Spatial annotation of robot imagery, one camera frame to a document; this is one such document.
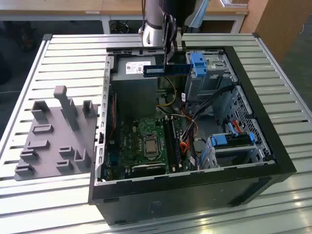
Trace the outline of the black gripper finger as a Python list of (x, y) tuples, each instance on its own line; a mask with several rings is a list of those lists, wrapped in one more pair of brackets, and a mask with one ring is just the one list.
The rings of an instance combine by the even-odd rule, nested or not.
[(185, 60), (185, 43), (182, 40), (184, 26), (181, 25), (176, 18), (173, 18), (173, 30), (174, 30), (174, 39), (172, 40), (172, 61), (184, 61)]
[(168, 14), (164, 14), (164, 71), (167, 66), (172, 63), (172, 57), (175, 52), (174, 35), (175, 35), (175, 19)]

